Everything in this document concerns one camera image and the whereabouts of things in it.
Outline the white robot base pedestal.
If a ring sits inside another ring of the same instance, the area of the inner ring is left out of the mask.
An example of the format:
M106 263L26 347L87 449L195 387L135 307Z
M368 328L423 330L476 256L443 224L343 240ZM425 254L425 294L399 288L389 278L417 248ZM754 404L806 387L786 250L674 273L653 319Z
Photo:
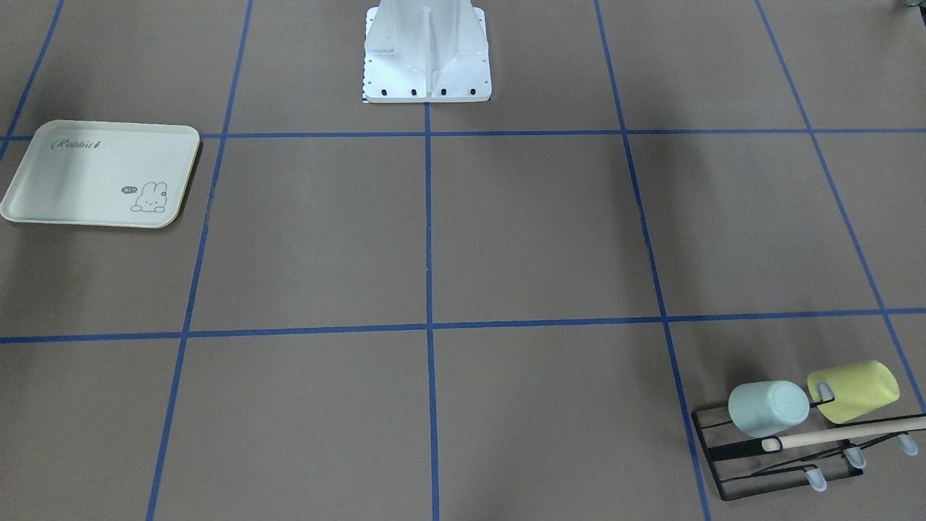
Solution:
M470 1L381 1L366 12L365 103L492 98L488 30Z

